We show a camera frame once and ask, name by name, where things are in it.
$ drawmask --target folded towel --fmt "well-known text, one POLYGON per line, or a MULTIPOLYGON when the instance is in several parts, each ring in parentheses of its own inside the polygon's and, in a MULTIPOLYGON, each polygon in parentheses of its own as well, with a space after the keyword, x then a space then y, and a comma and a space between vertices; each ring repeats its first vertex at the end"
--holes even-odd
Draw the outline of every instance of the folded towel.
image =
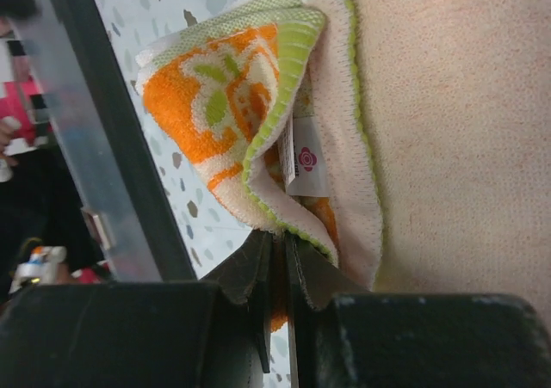
POLYGON ((295 232, 370 286, 381 215, 355 38, 350 0, 247 0, 141 52, 136 89, 237 219, 295 232), (319 170, 319 191, 293 194, 288 162, 319 170))
POLYGON ((551 327, 551 0, 355 0, 375 289, 499 292, 551 327))

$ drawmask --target white bottle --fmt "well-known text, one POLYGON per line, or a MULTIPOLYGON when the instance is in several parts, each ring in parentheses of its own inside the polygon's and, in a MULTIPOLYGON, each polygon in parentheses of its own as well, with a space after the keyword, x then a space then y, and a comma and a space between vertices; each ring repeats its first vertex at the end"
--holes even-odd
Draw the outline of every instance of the white bottle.
MULTIPOLYGON (((21 128, 21 123, 19 122, 19 120, 11 116, 4 117, 2 119, 2 122, 10 126, 14 130, 14 132, 21 128)), ((0 159, 0 183, 7 182, 9 179, 11 179, 13 175, 14 174, 11 171, 8 163, 6 163, 5 160, 0 159)))

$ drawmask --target speckled table surface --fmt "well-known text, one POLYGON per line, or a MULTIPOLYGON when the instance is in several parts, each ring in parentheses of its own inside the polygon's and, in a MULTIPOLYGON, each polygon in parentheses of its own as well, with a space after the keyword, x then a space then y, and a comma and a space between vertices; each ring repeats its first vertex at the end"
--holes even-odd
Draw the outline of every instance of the speckled table surface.
MULTIPOLYGON (((235 0, 96 0, 136 114, 157 165, 189 257, 199 277, 226 259, 251 228, 238 222, 199 180, 176 143, 157 126, 133 89, 134 56, 171 32, 219 14, 235 0)), ((272 335, 271 374, 264 386, 290 386, 288 330, 272 335)))

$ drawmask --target hand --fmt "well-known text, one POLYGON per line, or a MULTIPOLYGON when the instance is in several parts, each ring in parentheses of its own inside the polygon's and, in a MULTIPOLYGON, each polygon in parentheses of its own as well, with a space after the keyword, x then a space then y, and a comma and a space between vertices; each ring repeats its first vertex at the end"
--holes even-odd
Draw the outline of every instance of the hand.
POLYGON ((15 160, 13 157, 6 156, 4 154, 4 151, 11 142, 12 138, 14 138, 14 132, 15 131, 13 128, 0 120, 0 159, 5 160, 6 163, 11 167, 17 165, 17 160, 15 160))

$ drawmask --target beige towel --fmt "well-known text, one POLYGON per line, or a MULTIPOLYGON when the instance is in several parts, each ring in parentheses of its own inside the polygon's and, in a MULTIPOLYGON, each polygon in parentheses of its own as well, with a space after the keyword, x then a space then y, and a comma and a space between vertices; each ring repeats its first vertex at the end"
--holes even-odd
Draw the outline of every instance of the beige towel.
POLYGON ((501 292, 551 328, 551 0, 356 0, 376 289, 501 292))

